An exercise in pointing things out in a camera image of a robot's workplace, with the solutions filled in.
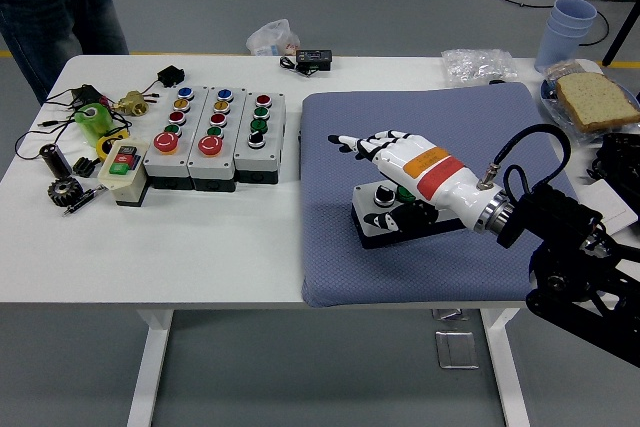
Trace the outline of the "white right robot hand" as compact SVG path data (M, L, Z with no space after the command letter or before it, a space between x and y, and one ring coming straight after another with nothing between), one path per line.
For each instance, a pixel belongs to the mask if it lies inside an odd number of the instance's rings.
M447 150L422 136L379 132L368 138L330 135L342 152L377 166L387 179L366 196L354 195L354 213L369 239L405 239L467 228L488 229L501 188L478 177Z

